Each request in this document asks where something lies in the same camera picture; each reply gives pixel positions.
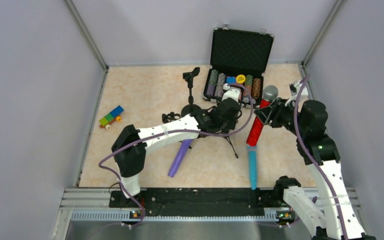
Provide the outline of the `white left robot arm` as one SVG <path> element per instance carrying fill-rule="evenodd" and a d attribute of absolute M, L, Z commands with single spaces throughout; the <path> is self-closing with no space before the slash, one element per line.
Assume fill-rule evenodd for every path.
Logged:
<path fill-rule="evenodd" d="M 177 120 L 158 126 L 126 126 L 111 147 L 123 195 L 130 199 L 141 192 L 139 174 L 144 169 L 147 154 L 185 140 L 225 136 L 235 128 L 240 112 L 241 105 L 227 98 L 210 109 L 198 107 Z"/>

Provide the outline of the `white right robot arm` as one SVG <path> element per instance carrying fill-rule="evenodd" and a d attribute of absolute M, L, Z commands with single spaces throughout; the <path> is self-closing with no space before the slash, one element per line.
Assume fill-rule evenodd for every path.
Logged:
<path fill-rule="evenodd" d="M 352 207 L 342 176 L 336 143 L 326 133 L 328 113 L 317 100 L 306 100 L 301 109 L 294 101 L 277 99 L 254 110 L 272 128 L 284 127 L 296 136 L 297 150 L 308 167 L 321 207 L 305 195 L 297 179 L 281 176 L 274 186 L 278 198 L 292 207 L 313 240 L 373 240 Z"/>

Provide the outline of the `red glitter microphone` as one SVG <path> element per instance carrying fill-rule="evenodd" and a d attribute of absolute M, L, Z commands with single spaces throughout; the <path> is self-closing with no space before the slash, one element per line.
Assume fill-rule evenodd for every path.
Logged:
<path fill-rule="evenodd" d="M 257 146 L 263 127 L 268 119 L 267 114 L 270 113 L 270 108 L 268 107 L 277 99 L 278 94 L 279 90 L 274 85 L 268 85 L 263 89 L 259 109 L 254 111 L 255 119 L 246 140 L 248 146 Z"/>

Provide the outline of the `purple toy microphone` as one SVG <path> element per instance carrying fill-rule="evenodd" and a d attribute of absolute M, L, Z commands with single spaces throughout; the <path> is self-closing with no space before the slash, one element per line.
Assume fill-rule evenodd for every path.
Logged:
<path fill-rule="evenodd" d="M 191 143 L 193 142 L 193 139 L 186 139 L 186 140 L 183 140 L 182 143 L 181 143 L 181 146 L 170 166 L 170 169 L 168 171 L 168 176 L 170 178 L 173 178 L 176 173 L 178 172 L 179 168 L 180 168 L 180 165 L 188 151 L 188 149 L 190 148 L 191 146 Z"/>

